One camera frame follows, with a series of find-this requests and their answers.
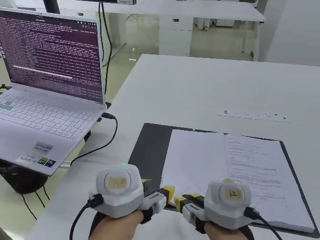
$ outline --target white wall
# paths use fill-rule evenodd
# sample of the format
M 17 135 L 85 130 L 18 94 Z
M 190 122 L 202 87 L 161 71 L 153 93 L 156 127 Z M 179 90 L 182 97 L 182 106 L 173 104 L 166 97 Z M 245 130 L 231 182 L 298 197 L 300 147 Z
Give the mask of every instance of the white wall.
M 319 16 L 320 0 L 286 0 L 265 61 L 320 66 Z

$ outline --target label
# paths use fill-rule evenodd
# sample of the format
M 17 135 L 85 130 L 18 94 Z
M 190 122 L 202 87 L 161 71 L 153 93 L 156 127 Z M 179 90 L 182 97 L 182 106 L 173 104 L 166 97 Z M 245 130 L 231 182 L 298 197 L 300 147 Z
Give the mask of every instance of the label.
M 38 153 L 41 153 L 43 155 L 48 154 L 52 149 L 54 148 L 54 146 L 44 143 L 44 142 L 40 142 L 38 141 L 34 147 L 33 150 L 37 151 Z

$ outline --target cable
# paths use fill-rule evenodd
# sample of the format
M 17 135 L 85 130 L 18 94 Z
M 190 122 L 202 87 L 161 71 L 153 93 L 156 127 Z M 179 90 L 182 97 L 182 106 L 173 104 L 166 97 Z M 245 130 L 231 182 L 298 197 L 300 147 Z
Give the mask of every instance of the cable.
M 84 211 L 89 208 L 89 206 L 86 204 L 84 205 L 81 210 L 79 211 L 78 215 L 75 217 L 73 223 L 72 223 L 72 226 L 71 226 L 71 229 L 70 229 L 70 235 L 69 235 L 69 240 L 73 240 L 74 238 L 74 231 L 75 231 L 75 227 L 76 227 L 76 224 L 79 220 L 79 218 L 81 217 L 81 215 L 84 213 Z
M 115 120 L 115 130 L 114 130 L 114 133 L 113 133 L 113 136 L 112 136 L 111 140 L 110 140 L 106 145 L 103 145 L 103 146 L 98 147 L 98 148 L 96 148 L 96 149 L 94 149 L 94 150 L 92 150 L 92 151 L 89 151 L 89 152 L 85 153 L 85 154 L 82 154 L 82 155 L 80 155 L 80 156 L 77 156 L 75 159 L 73 159 L 73 160 L 71 161 L 70 166 L 74 163 L 75 160 L 77 160 L 77 159 L 79 159 L 79 158 L 82 158 L 82 157 L 84 157 L 84 156 L 87 156 L 88 154 L 91 154 L 91 153 L 93 153 L 93 152 L 96 152 L 96 151 L 98 151 L 98 150 L 100 150 L 100 149 L 103 149 L 103 148 L 109 146 L 109 145 L 112 143 L 112 141 L 114 140 L 114 138 L 115 138 L 115 136 L 116 136 L 116 134 L 117 134 L 117 130 L 118 130 L 118 120 L 117 120 L 117 118 L 116 118 L 115 116 L 109 114 L 109 113 L 106 113 L 106 112 L 104 112 L 104 113 L 102 114 L 102 117 L 103 117 L 103 118 L 107 118 L 107 119 L 114 119 L 114 120 Z
M 104 63 L 105 60 L 105 48 L 104 48 L 104 42 L 102 39 L 102 25 L 101 25 L 101 2 L 99 2 L 99 8 L 98 8 L 98 13 L 99 13 L 99 31 L 100 31 L 100 41 L 101 41 L 101 47 L 102 47 L 102 63 Z
M 81 217 L 81 215 L 84 213 L 84 211 L 88 208 L 95 208 L 97 206 L 100 206 L 101 204 L 104 203 L 104 201 L 105 201 L 104 197 L 99 193 L 90 197 L 90 199 L 87 201 L 86 205 L 84 205 L 81 208 L 81 210 L 79 211 L 78 215 L 75 217 L 75 219 L 72 223 L 72 226 L 70 229 L 69 240 L 73 240 L 76 224 L 79 221 L 79 218 Z
M 43 191 L 44 191 L 44 194 L 46 195 L 46 197 L 48 198 L 48 200 L 50 201 L 50 197 L 49 197 L 49 195 L 48 195 L 48 193 L 46 191 L 45 185 L 43 185 Z
M 45 208 L 46 206 L 45 206 L 44 202 L 42 201 L 41 197 L 39 196 L 39 194 L 37 193 L 37 191 L 34 191 L 34 192 L 35 192 L 36 196 L 38 197 L 38 199 L 40 200 L 43 208 Z
M 279 235 L 279 233 L 277 233 L 277 231 L 275 230 L 275 228 L 273 226 L 271 226 L 261 215 L 260 213 L 254 209 L 253 207 L 246 207 L 244 210 L 243 215 L 247 218 L 250 218 L 252 220 L 260 220 L 262 221 L 273 233 L 274 235 L 279 239 L 279 240 L 283 240 L 281 238 L 281 236 Z
M 259 220 L 261 220 L 273 233 L 274 235 L 279 239 L 279 240 L 283 240 L 281 238 L 281 236 L 279 235 L 279 233 L 277 233 L 277 231 L 275 230 L 275 228 L 273 226 L 271 226 L 262 216 L 259 216 L 258 218 Z
M 34 217 L 35 220 L 37 220 L 36 216 L 34 215 L 34 213 L 31 211 L 30 207 L 28 206 L 27 202 L 26 202 L 26 199 L 25 199 L 25 196 L 23 194 L 21 194 L 22 198 L 23 198 L 23 201 L 24 201 L 24 204 L 26 206 L 26 208 L 29 210 L 29 212 L 32 214 L 32 216 Z
M 101 7 L 102 7 L 103 22 L 104 22 L 106 34 L 107 34 L 107 36 L 108 36 L 109 44 L 110 44 L 110 53 L 109 53 L 108 62 L 106 63 L 105 81 L 104 81 L 104 94 L 106 94 L 106 93 L 107 93 L 107 83 L 108 83 L 109 65 L 110 65 L 110 60 L 111 60 L 111 55 L 112 55 L 113 46 L 112 46 L 111 37 L 110 37 L 110 34 L 109 34 L 109 30 L 108 30 L 108 25 L 107 25 L 107 20 L 106 20 L 106 14 L 105 14 L 105 6 L 104 6 L 104 3 L 103 3 L 103 2 L 101 2 Z

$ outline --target paper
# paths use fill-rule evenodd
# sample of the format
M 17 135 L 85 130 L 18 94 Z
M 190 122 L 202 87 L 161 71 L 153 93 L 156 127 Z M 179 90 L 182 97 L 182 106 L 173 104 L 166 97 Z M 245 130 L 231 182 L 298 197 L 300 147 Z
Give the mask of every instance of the paper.
M 162 171 L 161 186 L 174 185 L 174 196 L 205 195 L 211 180 L 226 177 L 224 134 L 173 130 Z
M 162 186 L 175 185 L 175 196 L 205 196 L 211 180 L 226 177 L 250 186 L 251 206 L 274 226 L 306 232 L 314 229 L 279 141 L 172 131 Z

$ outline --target black folder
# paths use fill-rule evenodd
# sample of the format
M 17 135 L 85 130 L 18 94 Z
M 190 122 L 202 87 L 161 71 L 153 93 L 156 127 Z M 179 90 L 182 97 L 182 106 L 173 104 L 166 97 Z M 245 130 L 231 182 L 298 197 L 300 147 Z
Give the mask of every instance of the black folder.
M 138 140 L 130 156 L 129 164 L 137 166 L 137 168 L 139 169 L 141 178 L 152 180 L 151 185 L 147 190 L 149 193 L 157 190 L 160 187 L 162 171 L 164 169 L 164 164 L 166 160 L 166 155 L 169 147 L 172 130 L 193 131 L 193 129 L 191 128 L 145 123 L 142 127 Z M 194 131 L 208 132 L 208 133 L 212 132 L 212 131 L 205 131 L 205 130 L 198 130 L 198 129 Z M 278 140 L 265 139 L 265 138 L 259 138 L 259 137 L 251 137 L 251 138 L 269 140 L 269 141 L 278 141 Z M 315 239 L 319 238 L 320 237 L 319 230 L 317 228 L 314 217 L 312 216 L 312 213 L 308 206 L 306 197 L 298 181 L 297 175 L 295 173 L 294 167 L 287 153 L 286 147 L 282 141 L 279 141 L 279 142 L 280 142 L 283 154 L 285 155 L 285 158 L 288 162 L 288 165 L 291 169 L 291 172 L 294 176 L 296 184 L 301 193 L 301 198 L 303 200 L 303 203 L 313 222 L 314 231 L 312 233 L 309 233 L 309 232 L 297 231 L 297 230 L 292 230 L 292 229 L 282 228 L 282 227 L 274 227 L 274 228 L 280 232 L 296 234 L 296 235 L 311 237 Z M 267 228 L 266 226 L 258 223 L 252 223 L 251 225 L 259 228 Z

